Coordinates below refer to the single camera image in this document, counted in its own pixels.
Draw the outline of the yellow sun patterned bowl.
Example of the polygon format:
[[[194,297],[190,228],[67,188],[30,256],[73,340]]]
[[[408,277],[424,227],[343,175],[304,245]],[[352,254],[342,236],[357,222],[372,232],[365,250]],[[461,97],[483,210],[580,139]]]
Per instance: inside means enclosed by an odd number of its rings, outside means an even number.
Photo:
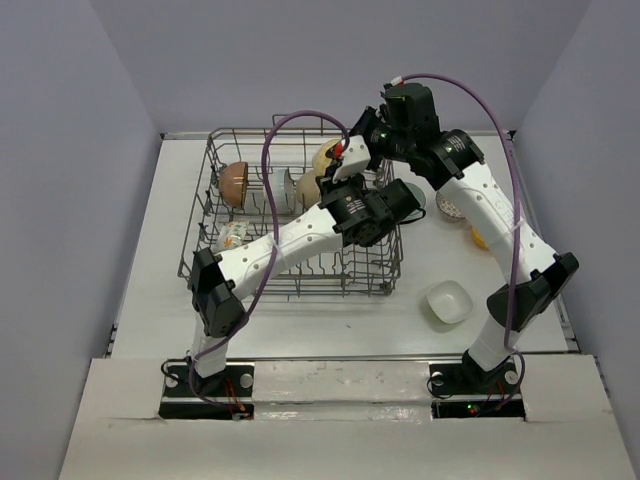
[[[336,145],[342,142],[341,139],[334,138],[323,143],[315,152],[312,158],[312,168],[316,176],[324,176],[326,169],[332,162],[332,158],[328,156],[328,152]]]

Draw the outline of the white round bowl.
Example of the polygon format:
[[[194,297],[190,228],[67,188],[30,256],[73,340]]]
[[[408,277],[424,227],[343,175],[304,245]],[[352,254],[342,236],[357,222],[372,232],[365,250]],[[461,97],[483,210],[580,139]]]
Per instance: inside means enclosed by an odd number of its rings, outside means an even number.
[[[296,199],[308,209],[320,201],[321,195],[313,170],[304,173],[296,183]]]
[[[275,168],[268,175],[269,185],[278,214],[291,214],[295,207],[295,186],[288,168]]]

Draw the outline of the floral leaf patterned bowl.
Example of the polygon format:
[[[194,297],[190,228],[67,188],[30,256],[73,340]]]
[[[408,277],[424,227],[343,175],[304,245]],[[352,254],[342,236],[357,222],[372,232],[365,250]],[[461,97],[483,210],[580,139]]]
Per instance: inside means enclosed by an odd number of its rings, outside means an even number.
[[[241,247],[245,243],[250,223],[248,221],[231,221],[225,224],[215,243],[215,251],[226,251]]]

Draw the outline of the brown wooden bowl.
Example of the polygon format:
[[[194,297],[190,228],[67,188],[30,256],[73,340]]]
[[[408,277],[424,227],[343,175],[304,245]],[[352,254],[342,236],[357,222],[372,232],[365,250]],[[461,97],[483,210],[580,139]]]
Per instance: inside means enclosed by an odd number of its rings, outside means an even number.
[[[223,200],[234,208],[243,208],[248,188],[247,162],[229,164],[220,174],[219,192]]]

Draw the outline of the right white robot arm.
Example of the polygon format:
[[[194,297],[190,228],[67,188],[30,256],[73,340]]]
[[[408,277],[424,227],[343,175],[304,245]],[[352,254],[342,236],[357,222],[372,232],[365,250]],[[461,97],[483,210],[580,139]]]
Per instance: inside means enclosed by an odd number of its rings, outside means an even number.
[[[506,196],[471,137],[459,129],[441,129],[433,93],[422,85],[423,78],[411,74],[385,84],[383,104],[366,108],[350,133],[364,138],[374,164],[383,159],[405,163],[451,201],[501,268],[506,283],[488,297],[489,317],[460,368],[462,384],[482,392],[496,381],[496,368],[560,294],[579,262],[571,252],[556,252],[527,223],[516,177],[511,179],[512,194]]]

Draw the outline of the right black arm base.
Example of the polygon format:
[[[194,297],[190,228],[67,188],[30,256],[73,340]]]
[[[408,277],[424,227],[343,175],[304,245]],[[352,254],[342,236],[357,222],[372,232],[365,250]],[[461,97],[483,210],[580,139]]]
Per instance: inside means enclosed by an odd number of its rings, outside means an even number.
[[[434,419],[524,419],[521,383],[513,359],[484,371],[464,353],[460,361],[431,364],[426,388]]]

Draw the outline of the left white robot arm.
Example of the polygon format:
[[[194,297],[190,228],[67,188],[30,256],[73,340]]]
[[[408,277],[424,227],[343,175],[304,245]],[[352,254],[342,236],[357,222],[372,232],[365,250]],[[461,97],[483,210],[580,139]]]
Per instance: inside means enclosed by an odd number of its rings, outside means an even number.
[[[227,343],[248,323],[268,280],[321,253],[368,248],[420,208],[400,179],[375,190],[357,174],[336,184],[322,179],[319,188],[317,204],[283,226],[274,224],[267,235],[235,249],[194,254],[189,290],[201,325],[186,381],[198,394],[219,388]]]

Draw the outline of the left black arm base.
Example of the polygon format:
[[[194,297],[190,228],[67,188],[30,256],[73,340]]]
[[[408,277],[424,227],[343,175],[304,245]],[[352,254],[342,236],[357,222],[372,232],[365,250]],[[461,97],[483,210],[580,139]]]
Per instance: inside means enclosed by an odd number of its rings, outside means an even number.
[[[168,359],[161,366],[164,385],[158,415],[167,420],[242,421],[254,417],[254,371],[231,362],[211,377],[190,374],[189,358]]]

